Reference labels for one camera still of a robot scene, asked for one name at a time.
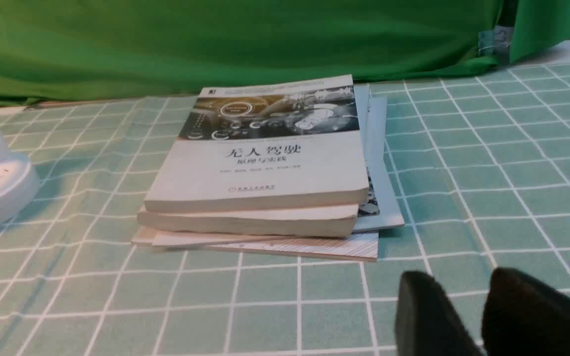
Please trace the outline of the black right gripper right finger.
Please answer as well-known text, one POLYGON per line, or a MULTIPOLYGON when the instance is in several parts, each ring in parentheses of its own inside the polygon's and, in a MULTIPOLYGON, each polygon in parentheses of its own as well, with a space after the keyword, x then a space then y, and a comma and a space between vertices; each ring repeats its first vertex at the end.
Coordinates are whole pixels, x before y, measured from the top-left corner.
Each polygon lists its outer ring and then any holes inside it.
POLYGON ((482 312, 489 356, 570 356, 570 297, 515 268, 496 268, 482 312))

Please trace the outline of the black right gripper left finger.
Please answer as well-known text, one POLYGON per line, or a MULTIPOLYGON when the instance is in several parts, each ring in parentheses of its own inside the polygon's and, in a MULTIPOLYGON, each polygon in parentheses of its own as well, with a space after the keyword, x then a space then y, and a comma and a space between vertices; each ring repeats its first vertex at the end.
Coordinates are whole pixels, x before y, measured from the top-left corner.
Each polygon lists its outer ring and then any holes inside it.
POLYGON ((410 270, 399 282, 394 337, 399 356, 481 356, 445 290, 410 270))

